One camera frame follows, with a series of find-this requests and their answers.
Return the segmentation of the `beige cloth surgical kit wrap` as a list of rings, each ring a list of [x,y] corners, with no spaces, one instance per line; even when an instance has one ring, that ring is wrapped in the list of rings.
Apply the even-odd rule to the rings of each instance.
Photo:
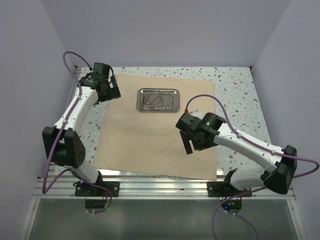
[[[187,154],[176,128],[185,109],[215,111],[212,81],[131,75],[117,75],[116,80],[121,96],[108,103],[93,160],[96,169],[199,180],[217,178],[216,150]],[[138,111],[138,92],[143,88],[177,90],[179,110]]]

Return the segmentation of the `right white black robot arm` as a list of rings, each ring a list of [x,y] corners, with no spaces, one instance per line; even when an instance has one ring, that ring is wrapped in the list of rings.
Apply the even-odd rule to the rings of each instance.
[[[211,112],[203,118],[184,113],[176,123],[187,154],[215,146],[229,148],[258,164],[257,168],[230,170],[223,182],[213,190],[220,196],[247,193],[250,188],[265,187],[277,194],[288,193],[297,169],[296,148],[270,145],[236,130],[228,122]]]

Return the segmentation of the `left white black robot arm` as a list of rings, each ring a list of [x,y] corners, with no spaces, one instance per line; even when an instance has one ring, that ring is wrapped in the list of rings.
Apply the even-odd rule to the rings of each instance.
[[[96,62],[93,69],[77,84],[75,95],[62,117],[52,127],[45,127],[42,139],[49,163],[73,171],[88,182],[86,190],[92,196],[103,193],[99,171],[86,160],[86,148],[80,130],[94,105],[121,97],[114,71],[110,65]]]

